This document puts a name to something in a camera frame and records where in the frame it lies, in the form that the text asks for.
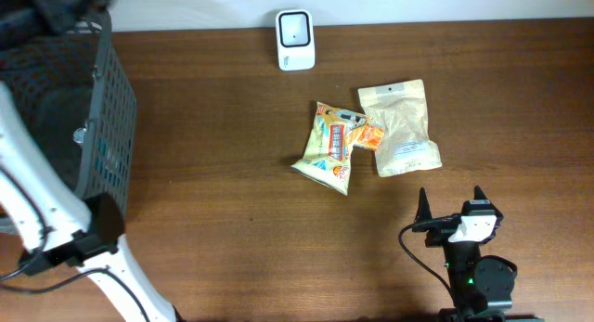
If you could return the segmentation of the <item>yellow snack chip bag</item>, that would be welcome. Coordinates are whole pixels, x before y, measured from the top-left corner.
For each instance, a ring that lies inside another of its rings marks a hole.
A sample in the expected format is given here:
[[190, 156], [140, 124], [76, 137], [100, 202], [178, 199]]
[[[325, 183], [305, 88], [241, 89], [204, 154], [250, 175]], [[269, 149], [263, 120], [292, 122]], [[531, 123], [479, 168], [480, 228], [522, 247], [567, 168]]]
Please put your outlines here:
[[368, 116], [317, 102], [303, 156], [291, 168], [344, 196], [348, 195], [351, 154]]

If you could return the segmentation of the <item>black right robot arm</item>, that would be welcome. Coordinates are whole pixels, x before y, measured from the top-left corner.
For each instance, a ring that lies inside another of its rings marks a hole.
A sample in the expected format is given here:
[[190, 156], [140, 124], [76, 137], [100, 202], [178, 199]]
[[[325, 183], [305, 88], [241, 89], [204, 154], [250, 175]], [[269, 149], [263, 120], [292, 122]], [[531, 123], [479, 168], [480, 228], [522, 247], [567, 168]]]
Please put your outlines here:
[[412, 230], [426, 235], [426, 247], [444, 251], [453, 307], [440, 311], [442, 321], [503, 321], [511, 309], [516, 264], [480, 251], [495, 238], [503, 219], [478, 186], [459, 213], [443, 217], [432, 216], [426, 192], [420, 190]]

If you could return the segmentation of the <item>beige kraft paper pouch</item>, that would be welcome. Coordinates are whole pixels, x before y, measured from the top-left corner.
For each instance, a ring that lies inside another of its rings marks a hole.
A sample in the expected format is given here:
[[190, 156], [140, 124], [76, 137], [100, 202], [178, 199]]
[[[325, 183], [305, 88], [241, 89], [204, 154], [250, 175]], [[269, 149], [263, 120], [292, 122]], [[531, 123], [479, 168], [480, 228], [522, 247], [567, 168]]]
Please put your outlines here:
[[357, 90], [364, 113], [384, 130], [375, 151], [379, 176], [389, 177], [442, 166], [429, 138], [428, 107], [421, 79]]

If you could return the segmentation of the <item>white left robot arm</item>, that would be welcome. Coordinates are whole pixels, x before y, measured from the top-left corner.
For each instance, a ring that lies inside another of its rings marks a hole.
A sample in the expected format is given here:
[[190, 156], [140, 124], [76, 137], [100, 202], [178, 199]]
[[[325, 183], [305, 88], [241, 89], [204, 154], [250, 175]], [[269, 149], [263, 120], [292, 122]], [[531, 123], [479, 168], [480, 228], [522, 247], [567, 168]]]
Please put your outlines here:
[[125, 320], [176, 321], [126, 238], [137, 103], [111, 2], [1, 0], [1, 228], [17, 276], [66, 264]]

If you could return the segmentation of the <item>small orange juice carton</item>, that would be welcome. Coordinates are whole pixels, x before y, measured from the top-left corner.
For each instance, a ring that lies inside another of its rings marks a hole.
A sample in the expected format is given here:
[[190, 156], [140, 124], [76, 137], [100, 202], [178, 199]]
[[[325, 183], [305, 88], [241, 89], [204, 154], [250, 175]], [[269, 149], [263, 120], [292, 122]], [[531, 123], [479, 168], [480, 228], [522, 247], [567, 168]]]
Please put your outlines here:
[[384, 130], [373, 125], [361, 125], [350, 131], [347, 136], [347, 144], [353, 147], [360, 147], [376, 151], [381, 144]]

